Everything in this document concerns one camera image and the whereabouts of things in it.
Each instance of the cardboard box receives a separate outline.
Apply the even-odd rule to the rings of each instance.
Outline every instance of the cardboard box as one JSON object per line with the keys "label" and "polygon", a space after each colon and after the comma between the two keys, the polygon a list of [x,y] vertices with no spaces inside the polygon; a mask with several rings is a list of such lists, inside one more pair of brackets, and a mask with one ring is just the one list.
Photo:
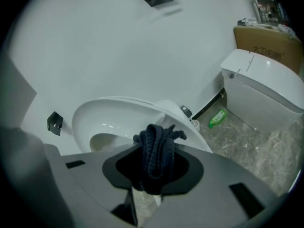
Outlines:
{"label": "cardboard box", "polygon": [[272,58],[299,74],[303,62],[303,44],[278,30],[236,26],[237,48]]}

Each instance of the plastic bottle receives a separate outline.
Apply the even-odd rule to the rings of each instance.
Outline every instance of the plastic bottle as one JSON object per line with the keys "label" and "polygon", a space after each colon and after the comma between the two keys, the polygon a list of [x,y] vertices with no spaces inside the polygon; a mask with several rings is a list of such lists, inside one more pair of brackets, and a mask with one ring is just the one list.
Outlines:
{"label": "plastic bottle", "polygon": [[212,117],[209,121],[209,128],[213,128],[214,125],[220,124],[226,117],[227,112],[224,110],[220,110],[214,117]]}

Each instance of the smart toilet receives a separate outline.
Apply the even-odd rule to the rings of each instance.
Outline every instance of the smart toilet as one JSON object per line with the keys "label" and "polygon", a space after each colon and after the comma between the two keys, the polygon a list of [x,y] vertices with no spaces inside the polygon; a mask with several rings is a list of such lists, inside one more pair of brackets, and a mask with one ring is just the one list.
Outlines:
{"label": "smart toilet", "polygon": [[304,113],[304,83],[283,64],[236,49],[221,68],[227,109],[254,130],[279,131]]}
{"label": "smart toilet", "polygon": [[163,128],[176,125],[183,130],[186,140],[175,142],[212,152],[182,110],[172,101],[151,103],[140,99],[111,96],[88,101],[73,115],[72,132],[83,153],[133,143],[133,136],[145,130],[148,124]]}

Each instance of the black baseboard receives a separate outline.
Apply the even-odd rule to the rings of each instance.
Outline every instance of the black baseboard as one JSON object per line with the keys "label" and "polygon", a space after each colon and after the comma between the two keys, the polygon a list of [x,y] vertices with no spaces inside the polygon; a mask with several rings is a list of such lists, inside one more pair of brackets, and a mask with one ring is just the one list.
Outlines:
{"label": "black baseboard", "polygon": [[194,117],[193,120],[198,119],[205,111],[207,111],[220,97],[224,94],[225,89],[223,88],[203,109],[201,109]]}

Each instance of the black rectangular slot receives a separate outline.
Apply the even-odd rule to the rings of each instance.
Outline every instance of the black rectangular slot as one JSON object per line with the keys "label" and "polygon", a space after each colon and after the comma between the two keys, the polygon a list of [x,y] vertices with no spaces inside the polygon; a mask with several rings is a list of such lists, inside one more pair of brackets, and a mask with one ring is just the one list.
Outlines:
{"label": "black rectangular slot", "polygon": [[243,183],[229,186],[249,218],[261,212],[264,207]]}
{"label": "black rectangular slot", "polygon": [[71,169],[71,168],[74,168],[74,167],[77,167],[80,165],[84,165],[84,164],[85,164],[84,161],[73,161],[73,162],[66,163],[66,167],[68,169]]}

